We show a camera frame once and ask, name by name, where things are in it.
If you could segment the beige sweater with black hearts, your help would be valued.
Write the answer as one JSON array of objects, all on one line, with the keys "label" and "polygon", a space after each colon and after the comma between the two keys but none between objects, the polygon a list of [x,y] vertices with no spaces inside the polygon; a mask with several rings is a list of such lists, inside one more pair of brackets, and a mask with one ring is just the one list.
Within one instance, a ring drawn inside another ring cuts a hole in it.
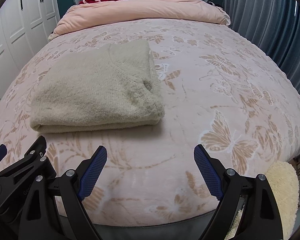
[{"label": "beige sweater with black hearts", "polygon": [[68,54],[38,84],[30,126],[63,133],[156,125],[165,114],[160,89],[145,40]]}]

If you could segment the cream fluffy cushion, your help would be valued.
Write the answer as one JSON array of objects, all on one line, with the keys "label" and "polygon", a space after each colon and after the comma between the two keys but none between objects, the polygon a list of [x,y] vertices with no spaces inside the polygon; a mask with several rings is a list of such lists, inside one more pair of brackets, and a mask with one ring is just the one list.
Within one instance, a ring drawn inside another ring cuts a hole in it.
[{"label": "cream fluffy cushion", "polygon": [[277,161],[266,172],[266,178],[279,208],[283,238],[289,239],[292,235],[298,210],[298,176],[290,163]]}]

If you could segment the pink butterfly bedspread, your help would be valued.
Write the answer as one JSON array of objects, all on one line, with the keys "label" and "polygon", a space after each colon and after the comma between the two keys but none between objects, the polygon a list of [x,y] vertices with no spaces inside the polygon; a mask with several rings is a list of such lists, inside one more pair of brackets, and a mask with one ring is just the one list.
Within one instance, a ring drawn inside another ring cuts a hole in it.
[{"label": "pink butterfly bedspread", "polygon": [[37,139],[29,126],[38,83],[65,55],[148,41],[165,116],[156,126],[46,135],[58,174],[104,146],[108,159],[83,204],[96,224],[149,226],[216,208],[194,162],[202,144],[225,167],[254,177],[300,153],[300,95],[262,50],[223,25],[143,19],[59,36],[21,70],[0,101],[0,171]]}]

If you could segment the white wardrobe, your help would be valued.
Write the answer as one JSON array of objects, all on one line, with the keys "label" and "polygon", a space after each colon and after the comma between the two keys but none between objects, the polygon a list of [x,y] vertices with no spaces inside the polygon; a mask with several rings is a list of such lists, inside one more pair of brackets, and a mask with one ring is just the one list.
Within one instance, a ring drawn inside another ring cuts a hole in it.
[{"label": "white wardrobe", "polygon": [[60,20],[57,0],[6,0],[0,8],[0,100],[47,43]]}]

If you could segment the pink folded duvet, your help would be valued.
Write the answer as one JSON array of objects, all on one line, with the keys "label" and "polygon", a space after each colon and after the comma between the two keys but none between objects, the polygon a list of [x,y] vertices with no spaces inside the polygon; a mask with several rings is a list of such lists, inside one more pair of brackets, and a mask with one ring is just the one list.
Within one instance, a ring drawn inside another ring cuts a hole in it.
[{"label": "pink folded duvet", "polygon": [[145,18],[168,18],[226,26],[231,23],[230,16],[223,9],[202,0],[107,1],[70,7],[49,35],[48,40],[99,25]]}]

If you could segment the blue-grey curtain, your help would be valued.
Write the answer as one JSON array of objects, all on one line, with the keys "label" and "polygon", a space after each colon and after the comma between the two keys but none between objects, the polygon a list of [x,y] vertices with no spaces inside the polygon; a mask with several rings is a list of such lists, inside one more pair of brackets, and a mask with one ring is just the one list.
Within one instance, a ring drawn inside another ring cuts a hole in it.
[{"label": "blue-grey curtain", "polygon": [[258,46],[300,94],[300,5],[296,0],[224,0],[231,29]]}]

